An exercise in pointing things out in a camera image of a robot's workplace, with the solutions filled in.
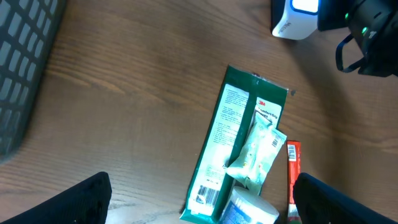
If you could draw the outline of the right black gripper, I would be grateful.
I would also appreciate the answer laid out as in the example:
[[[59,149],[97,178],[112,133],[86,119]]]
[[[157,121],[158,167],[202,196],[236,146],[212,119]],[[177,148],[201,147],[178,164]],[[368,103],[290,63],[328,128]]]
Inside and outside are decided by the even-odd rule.
[[[336,67],[350,73],[388,77],[397,75],[397,0],[321,0],[318,30],[347,27],[349,35],[337,46]],[[345,67],[343,47],[354,40],[363,57]]]

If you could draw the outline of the blue white yogurt cup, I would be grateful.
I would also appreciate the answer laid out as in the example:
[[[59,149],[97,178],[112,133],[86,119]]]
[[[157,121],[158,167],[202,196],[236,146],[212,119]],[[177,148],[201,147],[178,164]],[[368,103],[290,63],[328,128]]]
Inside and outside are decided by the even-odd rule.
[[[219,224],[274,224],[279,212],[262,197],[235,186]]]

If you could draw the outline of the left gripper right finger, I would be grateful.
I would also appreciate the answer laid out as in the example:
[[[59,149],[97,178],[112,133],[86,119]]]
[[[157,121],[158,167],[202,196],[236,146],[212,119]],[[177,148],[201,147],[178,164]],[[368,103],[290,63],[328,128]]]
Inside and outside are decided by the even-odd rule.
[[[302,223],[397,224],[308,173],[298,175],[293,198]]]

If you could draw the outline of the white teal wipes packet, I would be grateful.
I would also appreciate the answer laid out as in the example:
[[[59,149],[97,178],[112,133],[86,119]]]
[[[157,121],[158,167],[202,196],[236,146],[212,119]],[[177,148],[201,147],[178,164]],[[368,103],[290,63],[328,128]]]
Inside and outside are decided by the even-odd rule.
[[[259,195],[286,138],[271,121],[257,112],[241,152],[227,168],[227,174]]]

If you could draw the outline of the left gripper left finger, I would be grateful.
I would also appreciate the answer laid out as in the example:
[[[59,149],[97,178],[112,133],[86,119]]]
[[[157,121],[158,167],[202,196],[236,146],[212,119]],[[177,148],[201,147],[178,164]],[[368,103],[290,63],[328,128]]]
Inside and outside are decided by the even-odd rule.
[[[99,172],[3,224],[105,224],[112,188]]]

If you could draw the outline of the red coffee stick sachet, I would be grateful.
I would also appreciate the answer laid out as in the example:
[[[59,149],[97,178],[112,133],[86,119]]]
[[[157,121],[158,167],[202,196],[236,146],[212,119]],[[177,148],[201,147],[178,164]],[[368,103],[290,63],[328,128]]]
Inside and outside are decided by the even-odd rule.
[[[293,190],[294,184],[299,174],[301,173],[301,142],[288,140],[287,141],[288,153],[288,178],[289,178],[289,204],[287,223],[288,224],[301,224],[297,206],[294,201]]]

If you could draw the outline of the green white glove package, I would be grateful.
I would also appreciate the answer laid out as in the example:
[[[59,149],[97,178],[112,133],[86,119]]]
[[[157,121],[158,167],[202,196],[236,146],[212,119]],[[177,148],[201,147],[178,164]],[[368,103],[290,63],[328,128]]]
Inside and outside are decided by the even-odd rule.
[[[226,169],[239,156],[255,108],[277,126],[287,94],[287,88],[255,73],[227,67],[181,220],[218,223],[234,184]]]

